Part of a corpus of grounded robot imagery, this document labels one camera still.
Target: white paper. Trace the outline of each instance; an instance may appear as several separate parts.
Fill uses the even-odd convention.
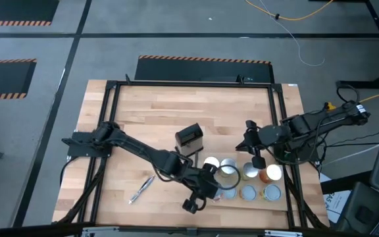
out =
[[[329,180],[331,180],[331,178],[328,178],[326,175],[324,174],[320,175],[320,182],[326,182]],[[351,192],[350,190],[346,190],[346,191],[336,192],[333,194],[324,195],[324,202],[327,209],[327,216],[331,222],[337,223],[340,216],[337,213],[341,213],[343,211],[343,207],[346,204],[346,201],[350,195],[350,192]]]

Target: silver pen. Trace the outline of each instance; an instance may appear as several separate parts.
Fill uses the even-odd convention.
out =
[[[148,188],[148,187],[150,186],[150,184],[153,182],[154,179],[155,179],[155,176],[154,176],[154,175],[150,176],[150,178],[147,179],[147,180],[144,182],[143,186],[141,186],[141,188],[138,190],[138,192],[137,192],[136,194],[134,194],[134,195],[131,197],[131,199],[128,201],[128,204],[133,203],[133,202],[139,197],[139,195],[140,195],[140,194],[141,194],[146,188]]]

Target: gray floor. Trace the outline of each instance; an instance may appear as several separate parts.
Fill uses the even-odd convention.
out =
[[[303,16],[323,4],[307,0],[263,1],[270,11],[288,17]],[[373,3],[379,14],[379,1]],[[63,0],[49,28],[0,27],[0,32],[75,32],[83,7],[83,0]],[[280,22],[297,33],[378,32],[366,6],[356,3],[332,3],[307,20]],[[93,0],[84,32],[285,31],[243,0]],[[0,159],[0,228],[11,224],[71,43],[71,39],[0,39],[0,59],[38,59],[27,98],[0,101],[0,150],[5,153]],[[133,77],[139,55],[271,61],[277,82],[299,85],[305,111],[321,108],[325,101],[339,105],[336,80],[372,80],[379,76],[379,39],[300,39],[299,44],[304,61],[317,64],[325,58],[325,63],[322,66],[301,63],[292,39],[81,39],[24,224],[51,222],[59,191],[59,172],[67,151],[61,138],[69,137],[75,127],[87,81],[123,80],[126,73]],[[365,98],[379,93],[379,90],[360,92]],[[327,142],[378,132],[379,99],[367,102],[365,107],[372,113],[367,125],[335,130]],[[379,136],[365,141],[379,141]],[[328,151],[327,161],[362,148],[334,148]],[[323,173],[337,178],[366,171],[372,168],[375,156],[376,151],[371,151],[333,163],[325,167]]]

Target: black mat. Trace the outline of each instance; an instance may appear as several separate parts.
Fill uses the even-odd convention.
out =
[[[23,99],[27,96],[36,59],[0,60],[0,99]]]
[[[0,0],[0,26],[48,26],[59,0]]]
[[[260,60],[142,55],[135,80],[235,82],[240,75],[245,82],[274,83],[272,71]]]

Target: butcher block tabletop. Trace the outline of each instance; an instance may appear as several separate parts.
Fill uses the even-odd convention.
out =
[[[106,80],[90,80],[84,95],[76,129],[91,132],[97,126],[105,93]],[[282,84],[288,116],[302,114],[298,87]],[[113,102],[109,97],[105,120],[109,119]],[[278,119],[280,108],[274,95]],[[210,156],[236,160],[238,168],[250,162],[252,155],[235,151],[243,140],[245,121],[254,120],[258,126],[272,124],[267,89],[209,88],[180,86],[121,86],[115,122],[127,135],[156,149],[174,150],[175,133],[196,122],[203,130],[204,150],[199,153],[198,167]],[[276,163],[267,153],[261,154],[267,165]],[[65,169],[53,220],[64,217],[83,192],[89,158],[80,157]],[[303,197],[319,219],[328,225],[318,173],[312,165],[299,166]],[[281,191],[278,201],[257,197],[245,201],[239,195],[232,200],[207,200],[204,210],[196,214],[182,209],[191,191],[182,184],[162,182],[157,177],[133,203],[128,200],[155,172],[150,163],[119,147],[108,158],[101,199],[97,213],[98,225],[172,226],[205,228],[288,228],[286,195],[283,179],[273,182]],[[218,177],[231,183],[232,177]],[[266,184],[259,177],[241,180],[237,190],[246,184],[262,191]],[[93,196],[89,198],[85,221],[89,220]],[[295,224],[299,225],[296,201],[291,197]]]

